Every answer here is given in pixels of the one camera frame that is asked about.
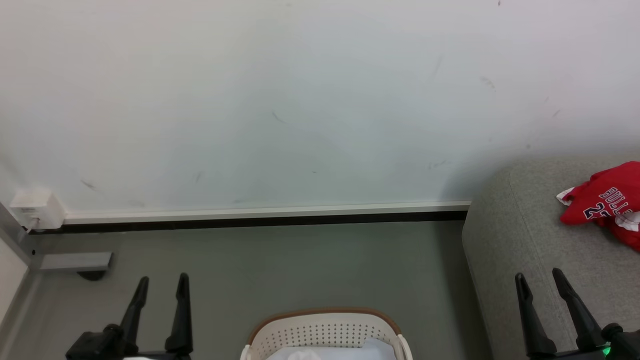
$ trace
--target gray fabric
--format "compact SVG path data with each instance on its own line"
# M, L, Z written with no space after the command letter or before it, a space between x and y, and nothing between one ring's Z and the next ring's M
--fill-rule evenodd
M495 360L525 359L514 276L522 272L547 335L558 351L575 346L575 330L551 270L563 270L604 326L640 328L640 254L595 224L567 226L555 196L590 175L640 153L523 161L499 172L473 200L463 246Z

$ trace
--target wall outlet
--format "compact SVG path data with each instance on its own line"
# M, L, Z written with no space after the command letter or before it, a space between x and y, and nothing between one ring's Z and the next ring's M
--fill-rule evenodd
M34 229L58 229L67 212L50 190L18 190L10 205L20 225L29 227L34 218Z

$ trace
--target black baseboard strip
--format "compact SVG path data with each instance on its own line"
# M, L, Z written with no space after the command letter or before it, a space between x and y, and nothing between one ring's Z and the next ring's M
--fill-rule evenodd
M466 211L428 213L389 213L361 215L323 215L314 217L235 218L217 220L183 220L161 222L120 222L115 224L71 224L59 229L33 231L31 234L117 233L126 231L210 229L215 227L253 227L283 225L355 224L366 222L416 222L464 220Z

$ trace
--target perforated basket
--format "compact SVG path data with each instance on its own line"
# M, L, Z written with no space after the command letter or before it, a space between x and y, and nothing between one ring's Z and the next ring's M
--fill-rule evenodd
M252 332L240 360L266 360L284 347L359 348L367 338L391 345L397 360L413 360L398 325L387 315L362 307L309 309L272 316Z

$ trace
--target metal bracket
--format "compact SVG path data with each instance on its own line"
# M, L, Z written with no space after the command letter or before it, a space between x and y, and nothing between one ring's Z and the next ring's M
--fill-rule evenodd
M0 238L27 264L31 271L104 272L109 270L109 263L113 256L112 252L44 254L33 236L27 234L2 204L0 204Z

